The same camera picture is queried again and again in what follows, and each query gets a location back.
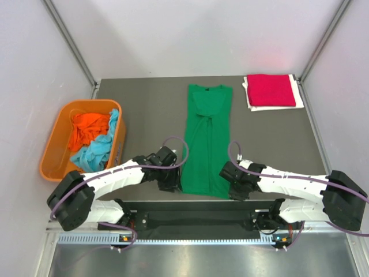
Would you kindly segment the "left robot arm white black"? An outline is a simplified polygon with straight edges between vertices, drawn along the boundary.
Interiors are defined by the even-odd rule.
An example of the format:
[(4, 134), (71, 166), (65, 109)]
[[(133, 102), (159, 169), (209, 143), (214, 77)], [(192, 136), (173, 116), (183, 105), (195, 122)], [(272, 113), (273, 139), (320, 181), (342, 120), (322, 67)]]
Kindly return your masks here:
[(67, 173), (47, 199), (51, 219), (63, 231), (84, 223), (98, 223), (102, 230), (124, 229), (133, 225), (134, 216), (122, 200), (101, 197), (126, 186), (156, 181), (159, 189), (179, 187), (179, 166), (174, 150), (163, 146), (148, 156), (136, 156), (122, 165), (96, 173)]

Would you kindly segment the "green t shirt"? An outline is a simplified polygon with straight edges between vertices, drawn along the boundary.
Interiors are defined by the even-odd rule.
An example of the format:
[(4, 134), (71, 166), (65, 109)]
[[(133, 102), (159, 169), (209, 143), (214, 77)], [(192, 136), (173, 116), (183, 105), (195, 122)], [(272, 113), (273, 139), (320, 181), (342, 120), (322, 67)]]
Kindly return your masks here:
[(229, 161), (232, 95), (225, 85), (189, 85), (184, 134), (189, 156), (180, 179), (184, 193), (228, 198), (229, 182), (220, 171)]

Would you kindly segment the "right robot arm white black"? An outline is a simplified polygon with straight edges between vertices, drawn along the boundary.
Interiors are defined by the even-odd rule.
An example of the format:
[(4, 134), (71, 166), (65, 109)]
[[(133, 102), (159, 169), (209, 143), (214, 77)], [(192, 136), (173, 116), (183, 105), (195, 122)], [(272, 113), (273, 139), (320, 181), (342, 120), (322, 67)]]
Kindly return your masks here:
[(261, 229), (302, 221), (329, 222), (346, 231), (361, 229), (367, 194), (341, 171), (310, 176), (241, 160), (227, 162), (220, 176), (229, 182), (229, 197), (234, 200), (247, 200), (251, 192), (283, 195), (255, 218)]

